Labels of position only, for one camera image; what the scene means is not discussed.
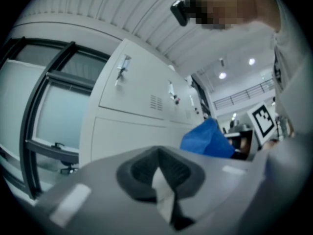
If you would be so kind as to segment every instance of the blue object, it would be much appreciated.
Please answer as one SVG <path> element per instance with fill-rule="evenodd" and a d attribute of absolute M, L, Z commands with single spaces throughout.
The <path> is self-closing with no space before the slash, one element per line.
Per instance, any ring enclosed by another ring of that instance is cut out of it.
<path fill-rule="evenodd" d="M 229 144 L 213 118 L 209 118 L 187 133 L 181 141 L 180 148 L 218 158 L 230 158 L 235 152 L 235 148 Z"/>

